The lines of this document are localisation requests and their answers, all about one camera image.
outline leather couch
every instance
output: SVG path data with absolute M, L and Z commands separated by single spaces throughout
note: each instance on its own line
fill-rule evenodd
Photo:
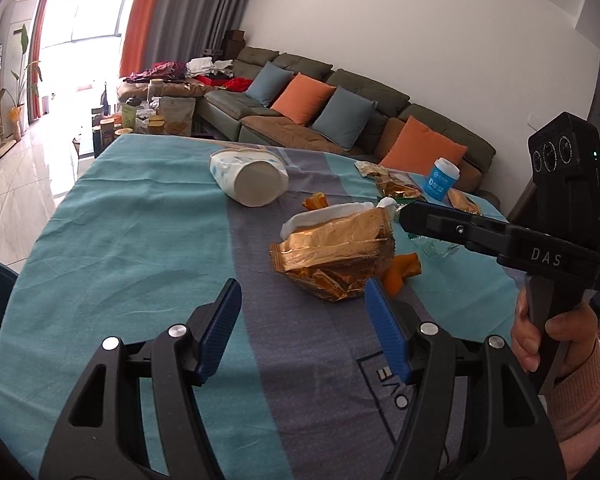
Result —
M 295 124 L 243 93 L 224 90 L 208 92 L 199 100 L 196 114 L 233 141 L 336 153 L 371 162 L 379 162 L 395 142 L 395 134 L 391 136 L 390 133 L 391 126 L 394 131 L 396 127 L 399 131 L 400 123 L 397 121 L 406 121 L 414 116 L 432 130 L 468 147 L 460 167 L 462 182 L 456 187 L 482 195 L 496 207 L 499 206 L 499 200 L 494 195 L 478 192 L 482 177 L 489 170 L 496 153 L 483 138 L 433 110 L 412 104 L 410 97 L 402 92 L 343 69 L 334 72 L 332 65 L 321 61 L 245 47 L 234 62 L 234 74 L 236 77 L 254 79 L 267 61 L 378 102 L 376 111 L 351 150 L 344 150 L 310 127 Z

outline white cabinet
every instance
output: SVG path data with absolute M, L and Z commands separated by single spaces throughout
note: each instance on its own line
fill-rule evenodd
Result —
M 11 74 L 13 70 L 16 74 L 20 73 L 20 62 L 22 60 L 22 46 L 20 44 L 20 33 L 22 25 L 27 27 L 29 35 L 29 46 L 31 45 L 31 35 L 33 24 L 38 12 L 40 0 L 15 0 L 4 9 L 0 20 L 0 43 L 2 43 L 2 70 L 0 70 L 0 88 L 6 88 L 14 99 L 16 99 L 16 79 Z M 29 50 L 24 57 L 24 63 L 29 63 Z M 28 124 L 27 115 L 27 95 L 23 97 L 24 101 L 24 121 Z M 9 120 L 9 111 L 13 108 L 11 98 L 5 94 L 0 106 L 2 115 L 2 124 L 4 125 L 4 137 L 7 138 L 13 133 L 13 125 Z

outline pink sleeve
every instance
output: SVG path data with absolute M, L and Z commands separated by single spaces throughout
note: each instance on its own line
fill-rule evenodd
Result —
M 600 447 L 600 348 L 558 384 L 547 399 L 548 415 L 569 478 Z

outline blue paper cup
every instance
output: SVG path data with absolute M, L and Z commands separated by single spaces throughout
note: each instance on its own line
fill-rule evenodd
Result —
M 458 178 L 460 178 L 458 167 L 446 158 L 439 158 L 424 185 L 424 192 L 436 200 L 442 200 Z

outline person's hand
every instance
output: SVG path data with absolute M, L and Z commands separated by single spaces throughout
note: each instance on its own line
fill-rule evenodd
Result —
M 580 368 L 592 354 L 598 339 L 598 318 L 591 307 L 583 301 L 570 312 L 548 320 L 544 329 L 549 337 L 556 341 L 571 342 L 558 372 L 558 377 L 566 377 Z M 538 370 L 540 340 L 540 331 L 529 319 L 526 289 L 522 289 L 518 294 L 516 317 L 511 329 L 511 349 L 527 372 Z

